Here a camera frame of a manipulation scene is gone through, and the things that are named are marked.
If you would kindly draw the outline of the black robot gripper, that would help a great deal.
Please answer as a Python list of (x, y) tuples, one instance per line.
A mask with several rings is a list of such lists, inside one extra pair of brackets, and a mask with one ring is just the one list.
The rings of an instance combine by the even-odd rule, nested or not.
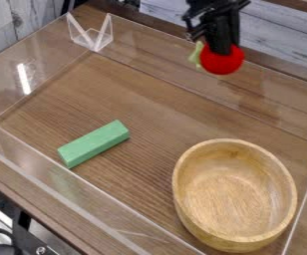
[(240, 11), (251, 0), (185, 0), (189, 8), (181, 16), (186, 38), (194, 41), (205, 33), (210, 51), (228, 56), (240, 45)]

